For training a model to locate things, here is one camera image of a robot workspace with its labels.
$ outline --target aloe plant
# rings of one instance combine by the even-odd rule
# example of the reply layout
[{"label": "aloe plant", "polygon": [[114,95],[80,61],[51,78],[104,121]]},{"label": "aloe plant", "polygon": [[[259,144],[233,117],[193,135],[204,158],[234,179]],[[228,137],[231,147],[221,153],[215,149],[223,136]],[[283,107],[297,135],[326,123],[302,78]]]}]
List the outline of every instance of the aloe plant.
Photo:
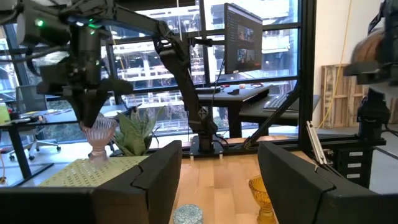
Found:
[{"label": "aloe plant", "polygon": [[139,113],[131,112],[130,118],[118,113],[120,131],[114,133],[114,142],[125,156],[143,156],[152,141],[152,131],[156,120],[164,111],[161,108],[154,118],[150,118],[148,111],[140,118]]}]

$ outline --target mouse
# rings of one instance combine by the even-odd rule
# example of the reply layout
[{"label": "mouse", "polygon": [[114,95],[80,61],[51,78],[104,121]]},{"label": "mouse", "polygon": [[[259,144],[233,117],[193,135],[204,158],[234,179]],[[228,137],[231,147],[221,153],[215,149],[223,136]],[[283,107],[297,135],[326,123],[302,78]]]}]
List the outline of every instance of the mouse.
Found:
[{"label": "mouse", "polygon": [[232,90],[231,92],[227,92],[229,95],[238,95],[239,89]]}]

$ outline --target keyboard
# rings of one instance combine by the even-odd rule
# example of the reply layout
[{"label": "keyboard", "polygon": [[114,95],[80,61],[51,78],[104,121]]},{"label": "keyboard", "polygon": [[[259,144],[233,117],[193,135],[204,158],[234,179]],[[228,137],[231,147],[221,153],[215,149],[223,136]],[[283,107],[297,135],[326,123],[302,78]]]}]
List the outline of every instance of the keyboard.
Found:
[{"label": "keyboard", "polygon": [[[289,93],[285,93],[283,95],[277,95],[277,96],[270,96],[269,100],[266,101],[263,110],[264,111],[275,111],[278,109],[280,106],[282,106],[282,103],[286,100],[286,98],[289,96]],[[286,111],[298,111],[298,106],[295,105],[290,106],[289,109]]]}]

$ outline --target amber glass cup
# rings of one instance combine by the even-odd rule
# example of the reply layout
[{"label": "amber glass cup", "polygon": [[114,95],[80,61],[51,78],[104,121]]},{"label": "amber glass cup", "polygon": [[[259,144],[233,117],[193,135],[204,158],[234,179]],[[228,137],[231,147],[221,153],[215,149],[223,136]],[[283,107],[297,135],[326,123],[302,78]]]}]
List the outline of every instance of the amber glass cup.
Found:
[{"label": "amber glass cup", "polygon": [[274,210],[272,209],[271,200],[268,197],[266,187],[262,181],[261,176],[253,177],[249,180],[249,187],[251,193],[257,204],[260,206],[259,216],[257,217],[258,224],[274,224],[276,218]]}]

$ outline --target glass vase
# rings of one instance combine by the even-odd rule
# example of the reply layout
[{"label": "glass vase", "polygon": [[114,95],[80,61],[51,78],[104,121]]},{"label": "glass vase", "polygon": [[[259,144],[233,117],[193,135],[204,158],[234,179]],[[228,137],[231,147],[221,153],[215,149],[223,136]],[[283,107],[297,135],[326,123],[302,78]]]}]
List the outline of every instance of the glass vase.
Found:
[{"label": "glass vase", "polygon": [[260,206],[259,216],[257,217],[258,224],[275,224],[276,218],[274,209],[272,208],[271,200],[261,176],[253,177],[249,180],[249,187],[257,204]]},{"label": "glass vase", "polygon": [[106,161],[108,159],[105,146],[113,137],[117,125],[115,120],[99,116],[92,128],[81,127],[87,137],[87,142],[93,147],[90,161]]}]

